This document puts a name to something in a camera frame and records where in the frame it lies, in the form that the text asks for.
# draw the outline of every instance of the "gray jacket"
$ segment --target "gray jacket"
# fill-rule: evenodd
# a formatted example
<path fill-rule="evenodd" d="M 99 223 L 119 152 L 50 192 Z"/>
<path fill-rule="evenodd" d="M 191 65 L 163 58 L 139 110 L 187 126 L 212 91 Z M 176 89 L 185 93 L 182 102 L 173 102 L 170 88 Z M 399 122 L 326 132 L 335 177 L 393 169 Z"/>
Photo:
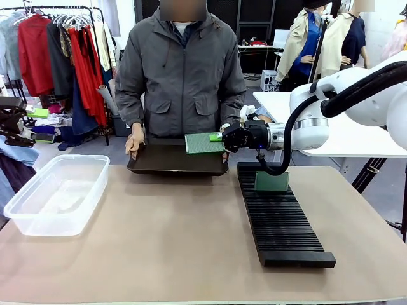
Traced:
<path fill-rule="evenodd" d="M 18 25 L 14 23 L 22 17 L 23 13 L 14 11 L 10 17 L 0 22 L 0 74 L 8 74 L 10 79 L 21 79 L 17 43 Z"/>
<path fill-rule="evenodd" d="M 216 132 L 240 119 L 245 91 L 236 35 L 210 13 L 185 49 L 159 9 L 137 23 L 116 78 L 121 118 L 153 137 Z"/>

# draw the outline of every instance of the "beige coat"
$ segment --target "beige coat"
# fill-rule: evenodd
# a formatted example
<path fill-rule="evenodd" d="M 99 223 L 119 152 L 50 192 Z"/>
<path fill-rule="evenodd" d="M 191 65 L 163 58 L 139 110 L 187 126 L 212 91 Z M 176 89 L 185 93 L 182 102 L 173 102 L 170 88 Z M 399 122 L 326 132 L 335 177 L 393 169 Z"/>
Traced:
<path fill-rule="evenodd" d="M 337 73 L 342 63 L 342 45 L 349 33 L 354 18 L 348 13 L 339 15 L 326 30 L 322 42 L 321 55 L 317 63 L 315 78 L 321 78 Z"/>
<path fill-rule="evenodd" d="M 282 81 L 293 66 L 294 61 L 304 49 L 308 36 L 308 13 L 306 10 L 300 11 L 294 24 L 290 28 L 286 47 L 282 55 L 279 67 L 277 68 L 277 81 Z"/>

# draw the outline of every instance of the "white wall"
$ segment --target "white wall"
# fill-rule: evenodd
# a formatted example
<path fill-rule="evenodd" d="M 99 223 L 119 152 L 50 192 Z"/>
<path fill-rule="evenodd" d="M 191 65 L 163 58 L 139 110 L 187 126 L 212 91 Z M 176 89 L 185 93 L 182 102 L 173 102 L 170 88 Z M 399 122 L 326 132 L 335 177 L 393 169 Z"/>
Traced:
<path fill-rule="evenodd" d="M 30 5 L 36 6 L 92 6 L 96 1 L 92 0 L 32 0 Z M 22 6 L 20 0 L 0 0 L 0 8 L 10 7 L 10 6 Z M 119 14 L 120 23 L 120 37 L 116 37 L 116 42 L 118 43 L 119 49 L 124 49 L 126 47 L 126 42 L 128 38 L 128 33 L 132 30 L 135 25 L 135 15 L 134 15 L 134 3 L 133 0 L 117 0 L 117 9 Z"/>
<path fill-rule="evenodd" d="M 366 23 L 366 48 L 373 66 L 381 62 L 380 57 L 396 22 L 403 19 L 400 12 L 406 6 L 406 1 L 375 0 L 375 4 L 374 13 L 362 14 Z"/>

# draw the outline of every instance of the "jacket pocket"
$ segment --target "jacket pocket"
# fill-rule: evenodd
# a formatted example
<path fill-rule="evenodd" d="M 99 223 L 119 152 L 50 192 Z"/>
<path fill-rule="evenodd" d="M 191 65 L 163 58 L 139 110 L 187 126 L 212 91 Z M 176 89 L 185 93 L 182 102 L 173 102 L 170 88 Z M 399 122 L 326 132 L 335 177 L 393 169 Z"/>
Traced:
<path fill-rule="evenodd" d="M 219 100 L 217 96 L 195 98 L 195 109 L 197 111 L 196 129 L 197 133 L 216 132 L 219 117 Z"/>
<path fill-rule="evenodd" d="M 162 100 L 145 105 L 148 134 L 154 137 L 168 137 L 171 135 L 172 119 L 170 107 L 170 100 Z"/>

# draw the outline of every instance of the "navy top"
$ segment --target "navy top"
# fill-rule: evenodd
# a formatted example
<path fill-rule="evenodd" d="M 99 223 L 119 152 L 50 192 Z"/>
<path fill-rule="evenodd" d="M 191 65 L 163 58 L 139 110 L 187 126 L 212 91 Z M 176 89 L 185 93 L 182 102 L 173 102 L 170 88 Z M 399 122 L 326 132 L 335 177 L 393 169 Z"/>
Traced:
<path fill-rule="evenodd" d="M 362 48 L 366 46 L 366 33 L 362 17 L 353 16 L 353 18 L 349 33 L 343 42 L 342 55 L 348 57 L 352 65 L 355 65 L 359 61 Z"/>
<path fill-rule="evenodd" d="M 174 34 L 177 36 L 179 42 L 182 44 L 183 48 L 186 47 L 186 44 L 188 43 L 188 40 L 190 40 L 190 37 L 192 34 L 203 24 L 203 21 L 197 21 L 194 22 L 193 24 L 188 24 L 185 28 L 184 35 L 181 35 L 181 33 L 178 31 L 177 27 L 172 23 L 169 22 L 170 28 L 172 28 L 172 31 Z"/>
<path fill-rule="evenodd" d="M 293 66 L 291 69 L 299 71 L 307 76 L 311 74 L 312 64 L 303 64 L 301 62 L 301 58 L 307 55 L 315 56 L 318 47 L 318 40 L 321 36 L 321 32 L 319 27 L 315 23 L 315 15 L 314 13 L 308 11 L 308 34 L 307 34 L 307 41 L 305 43 L 304 49 L 294 61 Z"/>

